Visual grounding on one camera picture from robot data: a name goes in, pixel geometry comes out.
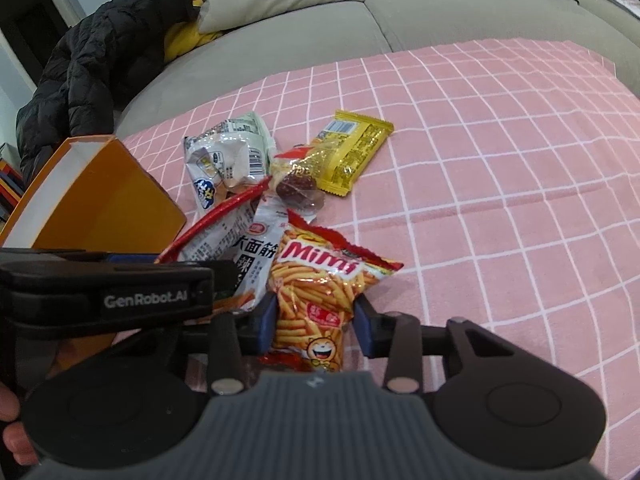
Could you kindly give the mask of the person's hand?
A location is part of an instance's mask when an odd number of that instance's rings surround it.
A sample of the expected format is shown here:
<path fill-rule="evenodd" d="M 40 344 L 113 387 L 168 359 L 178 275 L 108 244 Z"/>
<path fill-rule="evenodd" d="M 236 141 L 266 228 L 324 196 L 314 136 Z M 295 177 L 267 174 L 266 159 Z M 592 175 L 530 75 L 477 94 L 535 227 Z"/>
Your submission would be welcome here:
<path fill-rule="evenodd" d="M 24 425 L 17 420 L 21 413 L 20 400 L 5 385 L 0 386 L 0 392 L 1 421 L 6 422 L 6 428 L 2 431 L 4 446 L 21 466 L 37 465 L 37 453 L 27 437 Z"/>

